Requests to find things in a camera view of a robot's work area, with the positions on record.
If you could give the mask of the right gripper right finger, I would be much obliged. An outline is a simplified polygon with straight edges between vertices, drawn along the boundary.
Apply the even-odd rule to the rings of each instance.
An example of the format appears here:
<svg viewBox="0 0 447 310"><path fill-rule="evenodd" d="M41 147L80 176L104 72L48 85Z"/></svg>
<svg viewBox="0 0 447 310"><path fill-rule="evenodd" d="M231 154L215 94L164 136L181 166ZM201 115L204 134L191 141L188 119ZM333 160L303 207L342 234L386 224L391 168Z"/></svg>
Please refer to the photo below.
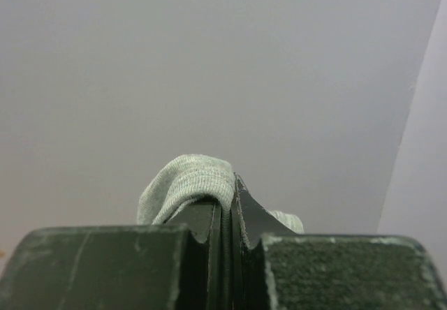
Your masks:
<svg viewBox="0 0 447 310"><path fill-rule="evenodd" d="M235 180L235 309L445 309L426 249L397 235L299 234Z"/></svg>

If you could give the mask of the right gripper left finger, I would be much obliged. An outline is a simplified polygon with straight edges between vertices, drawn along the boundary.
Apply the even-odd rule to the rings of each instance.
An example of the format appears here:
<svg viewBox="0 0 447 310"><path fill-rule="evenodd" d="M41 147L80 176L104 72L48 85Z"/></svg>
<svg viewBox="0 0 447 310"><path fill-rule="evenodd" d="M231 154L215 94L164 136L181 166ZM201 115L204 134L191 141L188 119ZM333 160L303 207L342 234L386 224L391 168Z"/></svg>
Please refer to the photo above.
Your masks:
<svg viewBox="0 0 447 310"><path fill-rule="evenodd" d="M221 208L195 202L158 226L41 228L1 276L2 309L217 309Z"/></svg>

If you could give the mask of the grey tank top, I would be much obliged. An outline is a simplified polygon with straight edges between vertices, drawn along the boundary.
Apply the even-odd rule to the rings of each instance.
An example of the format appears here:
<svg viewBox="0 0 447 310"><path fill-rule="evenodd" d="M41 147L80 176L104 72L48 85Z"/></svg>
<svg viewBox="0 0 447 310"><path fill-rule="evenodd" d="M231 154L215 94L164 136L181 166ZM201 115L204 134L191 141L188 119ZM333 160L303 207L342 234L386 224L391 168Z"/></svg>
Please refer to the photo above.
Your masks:
<svg viewBox="0 0 447 310"><path fill-rule="evenodd" d="M142 192L137 224L162 224L209 196L221 205L223 234L228 236L234 194L235 174L229 162L202 154L181 155L165 165Z"/></svg>

